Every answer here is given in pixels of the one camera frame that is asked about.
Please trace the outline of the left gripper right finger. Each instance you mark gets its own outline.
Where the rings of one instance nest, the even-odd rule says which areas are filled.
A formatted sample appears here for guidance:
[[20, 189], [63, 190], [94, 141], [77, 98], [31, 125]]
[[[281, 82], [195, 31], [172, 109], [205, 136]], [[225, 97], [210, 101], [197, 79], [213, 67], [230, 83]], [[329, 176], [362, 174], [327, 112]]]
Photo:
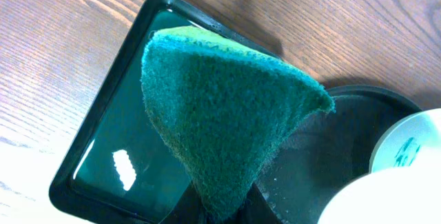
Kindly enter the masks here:
[[243, 224], [282, 224], [255, 183], [252, 184], [240, 211], [240, 222]]

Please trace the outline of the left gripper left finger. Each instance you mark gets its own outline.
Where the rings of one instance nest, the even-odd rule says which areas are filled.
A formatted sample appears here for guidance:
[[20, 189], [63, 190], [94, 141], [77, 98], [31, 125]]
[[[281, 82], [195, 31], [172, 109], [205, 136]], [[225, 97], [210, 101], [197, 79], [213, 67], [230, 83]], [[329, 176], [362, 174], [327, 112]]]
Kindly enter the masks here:
[[194, 185], [191, 183], [178, 200], [173, 210], [161, 224], [206, 224], [207, 216]]

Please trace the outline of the green scrubbing sponge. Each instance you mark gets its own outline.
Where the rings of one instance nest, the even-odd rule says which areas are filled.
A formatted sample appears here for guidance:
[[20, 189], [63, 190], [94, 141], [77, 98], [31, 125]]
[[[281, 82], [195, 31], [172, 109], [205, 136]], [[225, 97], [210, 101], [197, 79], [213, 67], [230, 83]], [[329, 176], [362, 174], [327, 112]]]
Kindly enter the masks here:
[[325, 87], [293, 65], [193, 26], [152, 35], [141, 90], [152, 125], [217, 221], [243, 205], [304, 119], [335, 109]]

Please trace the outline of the white plate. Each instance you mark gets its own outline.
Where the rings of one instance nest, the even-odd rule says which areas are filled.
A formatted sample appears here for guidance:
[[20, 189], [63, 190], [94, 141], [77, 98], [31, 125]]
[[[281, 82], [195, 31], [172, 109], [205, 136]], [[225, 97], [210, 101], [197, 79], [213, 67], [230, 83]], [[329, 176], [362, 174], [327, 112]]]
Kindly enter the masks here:
[[440, 175], [400, 167], [345, 186], [323, 210], [325, 224], [440, 224]]

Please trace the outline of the mint green plate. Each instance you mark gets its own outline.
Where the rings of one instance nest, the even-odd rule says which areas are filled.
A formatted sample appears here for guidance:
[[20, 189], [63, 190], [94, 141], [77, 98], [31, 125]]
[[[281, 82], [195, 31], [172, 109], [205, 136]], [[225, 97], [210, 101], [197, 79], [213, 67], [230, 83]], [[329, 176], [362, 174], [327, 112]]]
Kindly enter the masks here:
[[440, 165], [440, 109], [409, 115], [393, 124], [376, 143], [371, 173], [392, 167]]

